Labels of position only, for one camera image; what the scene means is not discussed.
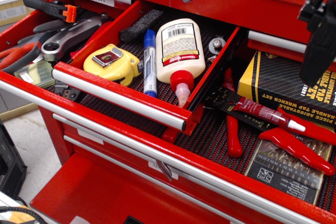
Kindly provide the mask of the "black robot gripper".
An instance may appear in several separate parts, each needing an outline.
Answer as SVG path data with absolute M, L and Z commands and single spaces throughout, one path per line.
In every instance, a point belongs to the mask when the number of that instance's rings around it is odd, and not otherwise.
M 306 0 L 298 19 L 307 23 L 311 32 L 299 73 L 302 81 L 312 87 L 335 59 L 335 16 L 325 15 L 324 0 Z

